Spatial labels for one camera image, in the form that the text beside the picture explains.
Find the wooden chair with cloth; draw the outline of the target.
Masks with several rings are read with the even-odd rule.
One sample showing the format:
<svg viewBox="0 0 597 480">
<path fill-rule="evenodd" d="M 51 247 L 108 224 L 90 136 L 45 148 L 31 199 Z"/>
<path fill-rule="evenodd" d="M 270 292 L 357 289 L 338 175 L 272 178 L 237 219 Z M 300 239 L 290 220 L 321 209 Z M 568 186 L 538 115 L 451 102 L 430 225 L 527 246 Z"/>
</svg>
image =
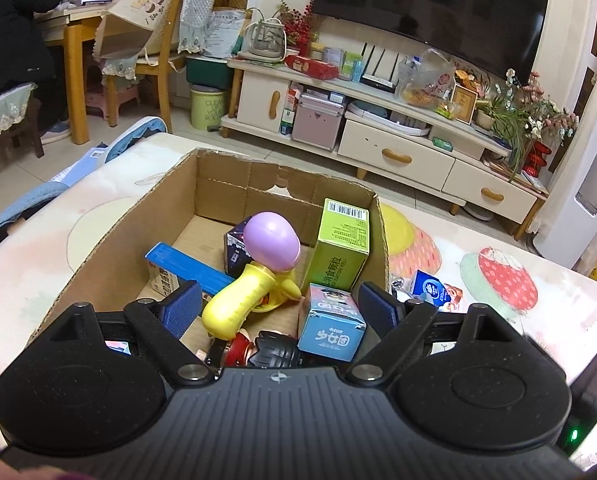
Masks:
<svg viewBox="0 0 597 480">
<path fill-rule="evenodd" d="M 205 50 L 205 29 L 214 3 L 215 0 L 172 0 L 157 54 L 99 61 L 106 66 L 104 76 L 129 80 L 138 76 L 155 78 L 160 116 L 170 125 L 169 75 L 184 68 L 188 54 Z"/>
</svg>

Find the dark folding cube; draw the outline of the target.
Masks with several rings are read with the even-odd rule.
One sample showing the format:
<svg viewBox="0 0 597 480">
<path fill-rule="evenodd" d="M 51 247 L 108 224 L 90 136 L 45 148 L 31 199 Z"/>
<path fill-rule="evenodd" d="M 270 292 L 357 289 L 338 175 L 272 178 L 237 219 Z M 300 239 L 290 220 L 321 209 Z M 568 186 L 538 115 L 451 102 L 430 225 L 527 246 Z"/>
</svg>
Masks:
<svg viewBox="0 0 597 480">
<path fill-rule="evenodd" d="M 246 217 L 224 235 L 225 272 L 232 278 L 239 278 L 244 266 L 252 262 L 244 243 L 244 229 L 249 221 L 250 217 Z"/>
</svg>

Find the red snack box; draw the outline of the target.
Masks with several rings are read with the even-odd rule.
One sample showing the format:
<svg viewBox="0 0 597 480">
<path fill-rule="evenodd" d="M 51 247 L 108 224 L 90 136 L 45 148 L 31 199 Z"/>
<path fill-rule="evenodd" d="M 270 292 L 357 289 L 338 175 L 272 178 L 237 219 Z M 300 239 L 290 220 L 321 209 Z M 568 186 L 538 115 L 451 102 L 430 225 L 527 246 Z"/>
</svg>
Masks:
<svg viewBox="0 0 597 480">
<path fill-rule="evenodd" d="M 305 58 L 300 55 L 288 55 L 284 59 L 286 67 L 291 68 L 301 74 L 304 74 L 313 79 L 330 80 L 338 78 L 339 69 L 332 64 L 314 60 L 313 58 Z"/>
</svg>

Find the potted flower plant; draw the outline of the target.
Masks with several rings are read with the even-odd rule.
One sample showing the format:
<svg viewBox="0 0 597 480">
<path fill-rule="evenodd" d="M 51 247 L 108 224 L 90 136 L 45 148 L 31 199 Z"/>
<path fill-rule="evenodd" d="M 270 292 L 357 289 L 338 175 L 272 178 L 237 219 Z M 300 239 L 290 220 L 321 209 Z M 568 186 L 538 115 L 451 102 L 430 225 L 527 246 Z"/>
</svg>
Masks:
<svg viewBox="0 0 597 480">
<path fill-rule="evenodd" d="M 557 148 L 579 128 L 579 116 L 547 96 L 536 72 L 523 84 L 509 68 L 505 82 L 494 84 L 477 100 L 477 109 L 493 118 L 494 136 L 510 146 L 507 166 L 513 174 L 522 171 L 537 142 Z"/>
</svg>

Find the blue long box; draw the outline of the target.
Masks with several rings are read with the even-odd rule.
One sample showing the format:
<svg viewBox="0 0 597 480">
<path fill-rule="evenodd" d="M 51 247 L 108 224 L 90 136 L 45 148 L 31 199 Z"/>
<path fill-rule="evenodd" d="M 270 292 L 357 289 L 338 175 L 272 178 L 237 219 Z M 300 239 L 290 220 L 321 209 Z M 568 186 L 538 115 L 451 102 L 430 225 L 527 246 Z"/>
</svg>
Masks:
<svg viewBox="0 0 597 480">
<path fill-rule="evenodd" d="M 163 242 L 155 244 L 144 258 L 148 263 L 150 286 L 162 296 L 168 296 L 182 285 L 195 281 L 201 287 L 204 304 L 207 304 L 233 282 L 233 278 L 224 272 Z"/>
</svg>

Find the yellow purple toy microphone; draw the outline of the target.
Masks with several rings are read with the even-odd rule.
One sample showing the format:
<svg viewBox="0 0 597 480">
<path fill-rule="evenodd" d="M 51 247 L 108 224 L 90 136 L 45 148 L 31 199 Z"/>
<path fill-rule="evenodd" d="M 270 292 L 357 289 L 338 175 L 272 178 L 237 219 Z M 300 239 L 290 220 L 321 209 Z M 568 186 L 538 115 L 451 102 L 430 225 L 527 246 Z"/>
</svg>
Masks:
<svg viewBox="0 0 597 480">
<path fill-rule="evenodd" d="M 252 261 L 202 312 L 204 328 L 216 339 L 236 337 L 246 318 L 261 304 L 270 311 L 302 298 L 294 276 L 302 245 L 288 220 L 272 211 L 254 214 L 244 226 L 243 241 Z"/>
</svg>

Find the plastic snack bag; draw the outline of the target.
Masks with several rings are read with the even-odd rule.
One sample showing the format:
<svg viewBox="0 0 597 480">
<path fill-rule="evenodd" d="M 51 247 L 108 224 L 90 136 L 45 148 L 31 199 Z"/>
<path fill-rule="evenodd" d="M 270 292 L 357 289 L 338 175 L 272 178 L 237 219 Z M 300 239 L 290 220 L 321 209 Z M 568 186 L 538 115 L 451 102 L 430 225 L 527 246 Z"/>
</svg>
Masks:
<svg viewBox="0 0 597 480">
<path fill-rule="evenodd" d="M 455 86 L 455 67 L 443 53 L 428 49 L 399 64 L 396 99 L 410 106 L 434 108 Z"/>
</svg>

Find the red black doll figure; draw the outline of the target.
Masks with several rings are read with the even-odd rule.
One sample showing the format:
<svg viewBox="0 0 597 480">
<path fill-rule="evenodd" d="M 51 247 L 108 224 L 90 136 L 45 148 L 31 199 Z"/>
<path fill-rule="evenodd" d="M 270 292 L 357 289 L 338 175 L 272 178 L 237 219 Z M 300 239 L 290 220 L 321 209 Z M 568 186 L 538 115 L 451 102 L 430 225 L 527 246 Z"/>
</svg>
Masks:
<svg viewBox="0 0 597 480">
<path fill-rule="evenodd" d="M 198 350 L 195 354 L 214 370 L 225 367 L 297 368 L 304 361 L 295 338 L 270 330 L 261 330 L 253 339 L 245 330 L 240 330 L 233 339 L 214 339 L 210 349 Z"/>
</svg>

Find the red berry bouquet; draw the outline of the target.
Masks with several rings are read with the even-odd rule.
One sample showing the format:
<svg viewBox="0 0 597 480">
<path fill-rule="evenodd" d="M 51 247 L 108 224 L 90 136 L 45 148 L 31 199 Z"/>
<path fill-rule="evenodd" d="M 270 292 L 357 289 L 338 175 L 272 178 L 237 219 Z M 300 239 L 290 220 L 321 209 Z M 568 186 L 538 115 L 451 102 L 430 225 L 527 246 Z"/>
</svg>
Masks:
<svg viewBox="0 0 597 480">
<path fill-rule="evenodd" d="M 307 56 L 319 34 L 320 19 L 314 14 L 314 0 L 309 0 L 302 11 L 291 8 L 285 0 L 279 0 L 276 16 L 284 27 L 289 46 L 299 55 Z"/>
</svg>

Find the green white box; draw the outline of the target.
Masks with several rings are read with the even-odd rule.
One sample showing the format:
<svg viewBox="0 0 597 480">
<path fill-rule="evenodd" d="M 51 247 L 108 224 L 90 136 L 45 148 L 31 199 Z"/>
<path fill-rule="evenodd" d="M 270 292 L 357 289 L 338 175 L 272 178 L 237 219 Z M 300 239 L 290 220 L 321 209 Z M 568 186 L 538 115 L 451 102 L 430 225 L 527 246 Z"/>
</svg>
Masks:
<svg viewBox="0 0 597 480">
<path fill-rule="evenodd" d="M 326 198 L 316 243 L 303 278 L 310 284 L 350 292 L 370 255 L 370 212 Z"/>
</svg>

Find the small blue white packet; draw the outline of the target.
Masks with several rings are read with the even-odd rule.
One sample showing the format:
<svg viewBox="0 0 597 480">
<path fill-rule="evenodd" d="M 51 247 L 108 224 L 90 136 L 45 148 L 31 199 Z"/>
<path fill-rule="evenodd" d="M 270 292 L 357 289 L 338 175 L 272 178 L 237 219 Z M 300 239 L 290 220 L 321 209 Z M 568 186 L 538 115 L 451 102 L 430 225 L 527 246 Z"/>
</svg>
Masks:
<svg viewBox="0 0 597 480">
<path fill-rule="evenodd" d="M 463 291 L 460 288 L 444 284 L 434 275 L 421 270 L 413 274 L 409 295 L 446 311 L 457 311 L 460 300 L 463 299 Z"/>
</svg>

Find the green waste bin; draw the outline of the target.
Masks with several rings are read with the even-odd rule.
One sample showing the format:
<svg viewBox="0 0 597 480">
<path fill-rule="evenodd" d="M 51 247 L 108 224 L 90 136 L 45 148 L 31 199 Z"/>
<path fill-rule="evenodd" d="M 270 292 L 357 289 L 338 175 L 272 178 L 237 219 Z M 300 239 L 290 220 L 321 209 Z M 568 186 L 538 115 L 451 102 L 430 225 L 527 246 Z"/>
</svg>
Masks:
<svg viewBox="0 0 597 480">
<path fill-rule="evenodd" d="M 190 87 L 190 122 L 198 130 L 217 130 L 227 110 L 227 91 L 192 84 Z"/>
</svg>

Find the light blue cartoon box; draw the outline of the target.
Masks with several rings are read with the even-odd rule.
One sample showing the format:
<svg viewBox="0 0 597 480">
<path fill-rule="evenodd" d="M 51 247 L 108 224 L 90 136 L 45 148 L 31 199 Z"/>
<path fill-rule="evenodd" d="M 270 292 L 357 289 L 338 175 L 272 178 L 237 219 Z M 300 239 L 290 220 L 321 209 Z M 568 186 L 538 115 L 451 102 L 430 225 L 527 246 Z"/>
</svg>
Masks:
<svg viewBox="0 0 597 480">
<path fill-rule="evenodd" d="M 367 324 L 350 292 L 311 283 L 298 321 L 297 347 L 329 360 L 352 362 Z"/>
</svg>

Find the glass teapot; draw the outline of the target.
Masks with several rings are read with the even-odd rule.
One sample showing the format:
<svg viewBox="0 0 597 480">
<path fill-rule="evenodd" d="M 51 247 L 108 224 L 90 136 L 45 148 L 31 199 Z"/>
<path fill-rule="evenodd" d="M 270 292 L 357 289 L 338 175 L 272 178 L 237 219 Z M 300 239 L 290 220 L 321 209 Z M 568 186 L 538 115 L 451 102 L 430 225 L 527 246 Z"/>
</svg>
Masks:
<svg viewBox="0 0 597 480">
<path fill-rule="evenodd" d="M 246 10 L 246 24 L 242 29 L 241 58 L 264 63 L 280 63 L 286 55 L 286 32 L 279 18 L 266 18 L 257 8 Z"/>
</svg>

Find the paper tote bag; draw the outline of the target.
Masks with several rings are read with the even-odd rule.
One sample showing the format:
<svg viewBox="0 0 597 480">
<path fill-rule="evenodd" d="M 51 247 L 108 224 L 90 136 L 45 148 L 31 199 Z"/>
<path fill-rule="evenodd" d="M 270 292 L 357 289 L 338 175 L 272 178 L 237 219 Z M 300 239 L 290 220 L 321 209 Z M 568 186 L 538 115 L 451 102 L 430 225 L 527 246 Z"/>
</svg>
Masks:
<svg viewBox="0 0 597 480">
<path fill-rule="evenodd" d="M 94 38 L 96 61 L 157 54 L 172 0 L 113 0 Z"/>
</svg>

